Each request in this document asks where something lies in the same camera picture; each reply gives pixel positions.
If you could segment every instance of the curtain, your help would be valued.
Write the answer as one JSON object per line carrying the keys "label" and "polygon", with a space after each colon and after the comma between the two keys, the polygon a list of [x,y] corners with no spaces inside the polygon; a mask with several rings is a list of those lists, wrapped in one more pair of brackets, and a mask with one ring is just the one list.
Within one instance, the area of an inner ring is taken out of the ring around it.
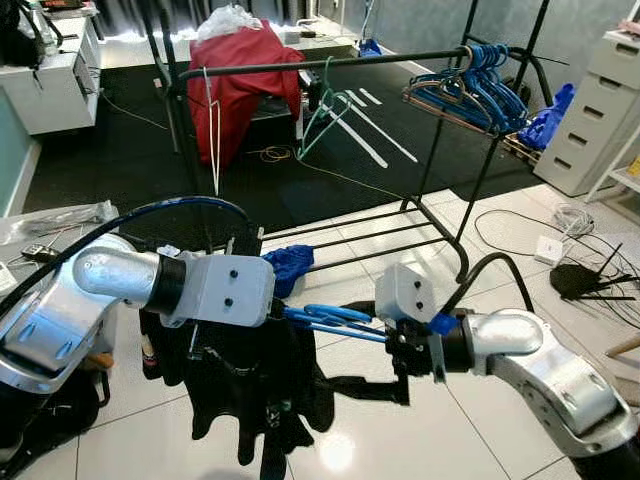
{"label": "curtain", "polygon": [[[171,16],[171,29],[178,30],[198,28],[213,10],[229,3],[242,5],[258,18],[266,18],[274,23],[295,24],[304,18],[307,0],[148,0],[164,5]],[[118,35],[133,31],[144,34],[144,26],[140,15],[140,0],[96,0],[100,15],[96,22],[101,33],[106,36]],[[159,29],[157,12],[153,15],[155,28]]]}

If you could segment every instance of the wall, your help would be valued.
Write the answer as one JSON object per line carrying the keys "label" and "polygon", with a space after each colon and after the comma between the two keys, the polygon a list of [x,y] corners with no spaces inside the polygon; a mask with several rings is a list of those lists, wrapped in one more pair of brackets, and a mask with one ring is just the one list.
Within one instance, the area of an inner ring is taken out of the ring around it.
{"label": "wall", "polygon": [[0,87],[0,216],[6,213],[33,144]]}
{"label": "wall", "polygon": [[[345,4],[345,25],[360,32],[364,21],[364,0],[340,0]],[[340,10],[334,0],[319,0],[321,15],[340,21]],[[491,42],[525,46],[541,0],[480,0],[472,33]],[[635,0],[553,0],[535,53],[570,63],[570,66],[543,62],[552,92],[564,83],[580,82],[586,70],[591,49],[607,30],[626,18]],[[385,47],[396,52],[448,50],[460,43],[470,0],[376,0],[369,20],[368,32]],[[505,73],[515,72],[511,64]],[[432,69],[441,68],[440,61],[428,62]],[[535,74],[528,72],[527,83],[534,92],[539,89]]]}

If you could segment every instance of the black carpet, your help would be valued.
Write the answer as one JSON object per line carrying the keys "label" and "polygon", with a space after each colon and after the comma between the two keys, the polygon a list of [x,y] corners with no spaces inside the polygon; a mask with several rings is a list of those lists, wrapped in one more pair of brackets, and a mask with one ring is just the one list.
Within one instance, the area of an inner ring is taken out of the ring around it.
{"label": "black carpet", "polygon": [[[105,93],[118,106],[166,125],[164,106],[153,86],[152,66],[103,71]],[[409,79],[395,65],[346,67],[331,72],[337,89],[367,89],[382,101],[366,101],[366,115],[398,143],[426,161],[437,119],[400,100]],[[398,194],[415,193],[421,165],[413,163],[355,113],[344,120],[389,164],[381,168],[339,126],[331,129],[309,153],[308,163],[376,185]],[[25,211],[69,204],[111,201],[124,212],[135,206],[193,193],[184,163],[173,154],[169,132],[131,118],[100,100],[94,128],[44,136],[43,149]],[[425,192],[451,188],[467,199],[481,168],[490,139],[445,124]],[[290,119],[254,122],[242,152],[275,144],[293,144]],[[201,185],[212,193],[210,169],[198,164]],[[498,149],[481,198],[538,184],[530,168]],[[295,160],[264,163],[259,155],[238,155],[222,177],[222,195],[242,206],[267,232],[369,208],[394,198],[307,169]],[[226,219],[208,217],[216,226]],[[190,208],[165,211],[124,227],[127,233],[154,236],[184,248],[200,248],[201,235]]]}

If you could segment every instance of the clothes rack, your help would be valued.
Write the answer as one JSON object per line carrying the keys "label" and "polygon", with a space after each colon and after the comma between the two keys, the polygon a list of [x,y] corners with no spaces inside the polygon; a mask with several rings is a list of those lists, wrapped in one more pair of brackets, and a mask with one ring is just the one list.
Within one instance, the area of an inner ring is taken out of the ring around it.
{"label": "clothes rack", "polygon": [[[143,4],[148,6],[149,1],[152,1],[152,0],[145,0]],[[467,26],[465,27],[465,33],[463,36],[463,44],[466,44],[467,40],[472,39],[470,36],[470,28],[473,23],[473,18],[475,15],[475,9],[476,9],[477,3],[478,3],[477,0],[474,0],[472,2],[472,9],[470,11],[469,18],[467,20]],[[545,4],[545,9],[546,9],[546,4],[548,4],[548,0],[544,0],[543,4]],[[202,77],[205,70],[206,70],[207,77],[214,77],[219,75],[240,75],[240,74],[258,73],[258,72],[291,71],[291,70],[301,70],[301,69],[311,69],[311,68],[322,69],[325,67],[326,61],[320,60],[320,61],[306,61],[306,62],[299,62],[299,63],[272,64],[272,65],[209,67],[206,69],[189,70],[189,71],[178,74],[176,70],[176,65],[175,65],[175,57],[173,56],[173,48],[170,45],[171,40],[169,38],[168,15],[166,10],[164,10],[164,13],[163,13],[163,10],[164,9],[161,7],[160,20],[161,20],[161,24],[163,24],[163,29],[162,29],[163,40],[164,40],[165,48],[167,49],[168,66],[165,67],[165,65],[162,63],[160,59],[159,54],[156,54],[157,46],[154,47],[155,39],[153,38],[153,32],[150,29],[150,22],[146,21],[145,26],[147,26],[147,24],[149,25],[149,27],[147,28],[147,36],[148,36],[149,43],[151,44],[152,52],[154,52],[154,60],[156,63],[156,67],[158,68],[161,74],[161,81],[163,83],[163,88],[165,91],[165,99],[169,104],[167,106],[167,112],[170,117],[173,116],[173,118],[170,119],[170,125],[172,126],[171,130],[174,138],[174,144],[176,145],[176,148],[179,150],[179,152],[182,154],[183,158],[185,159],[185,162],[189,164],[187,168],[194,169],[197,164],[197,161],[196,161],[197,156],[195,153],[193,153],[193,150],[192,150],[193,142],[191,142],[189,139],[189,136],[185,129],[185,121],[182,118],[182,115],[184,114],[184,110],[186,107],[185,92],[186,92],[186,81],[188,79]],[[533,51],[533,47],[535,45],[535,40],[537,39],[537,35],[539,33],[541,22],[542,22],[541,15],[539,14],[536,20],[536,26],[534,27],[534,32],[532,33],[532,38],[530,39],[527,45],[527,48],[514,49],[510,53],[511,58],[521,62],[520,70],[523,71],[523,73],[519,75],[518,78],[516,79],[516,84],[515,84],[516,91],[521,83],[522,77],[524,75],[524,70],[526,70],[526,65],[531,63],[535,67],[535,62],[537,61],[537,59],[534,59],[531,52]],[[458,48],[455,50],[421,52],[421,53],[402,54],[402,55],[384,55],[384,56],[378,56],[378,57],[335,59],[331,62],[331,67],[340,68],[343,66],[375,65],[375,64],[382,64],[382,63],[397,63],[397,62],[404,62],[404,61],[432,60],[432,59],[451,59],[451,60],[462,61],[462,59],[466,56],[467,56],[466,50],[462,48]],[[539,65],[539,62],[537,63],[538,63],[538,66],[535,68],[536,68],[536,71],[538,72],[538,78],[540,80],[541,87],[544,91],[546,86],[546,78],[544,76],[544,71],[542,67]],[[454,235],[449,231],[447,227],[445,227],[442,224],[442,222],[438,220],[438,218],[422,202],[423,191],[429,177],[431,166],[433,164],[433,160],[435,157],[435,152],[438,146],[442,128],[443,128],[443,118],[439,117],[434,139],[431,145],[427,162],[424,165],[424,168],[422,171],[420,185],[417,189],[417,193],[404,198],[401,203],[401,208],[398,211],[385,213],[382,215],[368,216],[368,217],[360,218],[356,220],[344,221],[344,222],[340,222],[338,226],[361,223],[361,222],[366,222],[373,219],[391,217],[395,215],[402,215],[408,212],[415,212],[415,211],[419,211],[420,213],[422,213],[426,221],[418,222],[407,227],[394,228],[386,231],[375,232],[367,235],[361,235],[358,237],[345,238],[345,239],[329,242],[322,245],[316,245],[314,246],[314,248],[315,249],[326,248],[326,247],[333,246],[340,243],[346,243],[350,241],[362,240],[364,238],[387,235],[390,233],[396,233],[398,231],[403,231],[403,230],[408,230],[413,228],[424,228],[426,226],[433,227],[440,234],[440,237],[436,237],[434,239],[426,240],[423,242],[404,245],[397,248],[382,250],[382,251],[375,252],[368,255],[359,255],[347,260],[342,260],[342,261],[333,262],[333,263],[324,264],[324,265],[317,265],[311,268],[310,271],[317,271],[317,270],[322,270],[326,268],[337,267],[347,263],[357,262],[359,260],[379,257],[379,256],[396,253],[404,250],[410,250],[413,248],[418,248],[421,246],[431,245],[439,242],[446,242],[455,250],[455,252],[458,254],[460,258],[460,270],[456,276],[456,281],[462,282],[464,280],[464,278],[466,277],[469,271],[469,257],[461,243],[462,233],[468,221],[471,210],[473,209],[473,205],[475,204],[478,194],[480,192],[482,182],[484,181],[484,178],[488,171],[493,154],[495,153],[495,150],[499,142],[501,141],[502,136],[495,137],[489,147],[489,150],[484,159],[484,163],[482,165],[480,175],[476,180],[471,199],[469,200],[469,205],[467,207],[467,211],[465,212],[464,219],[457,233]],[[197,183],[197,180],[195,179],[195,175],[192,178],[193,178],[192,187],[195,189],[197,193],[201,193],[201,189]],[[281,239],[281,238],[286,238],[287,236],[290,236],[290,235],[299,235],[301,233],[317,232],[317,231],[321,231],[327,228],[332,228],[335,226],[336,224],[331,224],[327,226],[319,226],[319,227],[298,230],[293,234],[266,235],[261,240]],[[211,246],[211,244],[208,244],[208,245],[214,249],[218,248],[218,247]]]}

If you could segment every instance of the red jacket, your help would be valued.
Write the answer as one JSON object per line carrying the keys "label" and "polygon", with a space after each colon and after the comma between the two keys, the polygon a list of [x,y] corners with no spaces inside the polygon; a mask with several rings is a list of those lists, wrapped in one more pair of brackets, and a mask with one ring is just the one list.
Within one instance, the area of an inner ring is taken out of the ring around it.
{"label": "red jacket", "polygon": [[[214,37],[199,45],[191,44],[189,69],[268,63],[293,63],[304,55],[282,46],[280,39],[262,20],[262,30],[242,28],[240,31]],[[260,94],[284,97],[294,118],[300,113],[298,72],[269,72],[209,77],[212,101],[220,101],[220,165],[226,167],[235,155],[260,102]],[[200,161],[211,165],[209,150],[209,109],[204,78],[188,81],[189,106],[196,129]],[[213,113],[213,152],[216,154],[217,109]]]}

